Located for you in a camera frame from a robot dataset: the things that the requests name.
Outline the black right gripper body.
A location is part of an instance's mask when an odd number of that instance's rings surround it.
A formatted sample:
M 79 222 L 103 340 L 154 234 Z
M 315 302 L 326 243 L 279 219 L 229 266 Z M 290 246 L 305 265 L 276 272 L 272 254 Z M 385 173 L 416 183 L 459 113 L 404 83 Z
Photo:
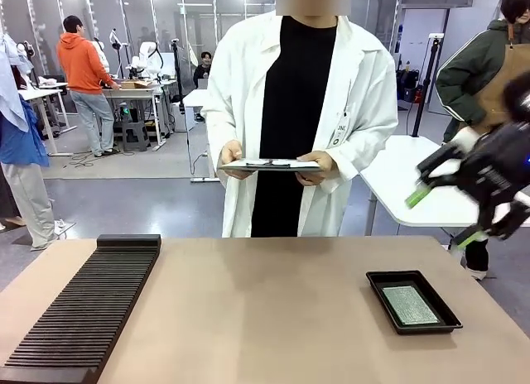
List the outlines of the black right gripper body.
M 481 205 L 509 203 L 527 185 L 527 122 L 512 122 L 482 137 L 460 163 L 459 189 Z

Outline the person's left hand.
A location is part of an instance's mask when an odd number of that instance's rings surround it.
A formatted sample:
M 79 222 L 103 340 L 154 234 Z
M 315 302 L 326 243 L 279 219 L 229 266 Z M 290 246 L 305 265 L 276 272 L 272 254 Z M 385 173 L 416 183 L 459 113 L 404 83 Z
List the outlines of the person's left hand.
M 317 172 L 296 173 L 298 182 L 305 187 L 320 185 L 324 180 L 337 176 L 337 165 L 325 151 L 313 151 L 304 156 L 299 156 L 297 160 L 303 162 L 313 161 L 320 167 Z

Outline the person's right hand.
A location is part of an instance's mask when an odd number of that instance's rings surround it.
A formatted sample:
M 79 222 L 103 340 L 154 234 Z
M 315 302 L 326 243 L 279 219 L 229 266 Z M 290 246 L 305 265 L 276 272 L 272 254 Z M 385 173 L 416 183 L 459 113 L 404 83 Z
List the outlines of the person's right hand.
M 220 153 L 220 162 L 221 166 L 226 166 L 233 161 L 238 161 L 243 157 L 242 145 L 237 140 L 232 140 L 227 142 Z M 226 170 L 223 169 L 223 172 L 229 176 L 238 180 L 245 180 L 248 178 L 252 172 L 240 171 L 240 170 Z

